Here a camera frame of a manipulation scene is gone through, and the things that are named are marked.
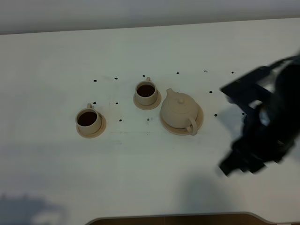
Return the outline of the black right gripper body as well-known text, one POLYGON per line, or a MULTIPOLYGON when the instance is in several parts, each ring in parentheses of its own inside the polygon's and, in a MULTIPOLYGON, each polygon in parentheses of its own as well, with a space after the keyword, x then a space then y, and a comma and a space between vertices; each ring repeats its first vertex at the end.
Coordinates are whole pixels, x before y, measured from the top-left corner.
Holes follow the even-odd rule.
POLYGON ((245 114, 241 136, 218 165, 231 172, 256 173, 279 163, 300 135, 300 57, 260 66, 220 88, 245 114))

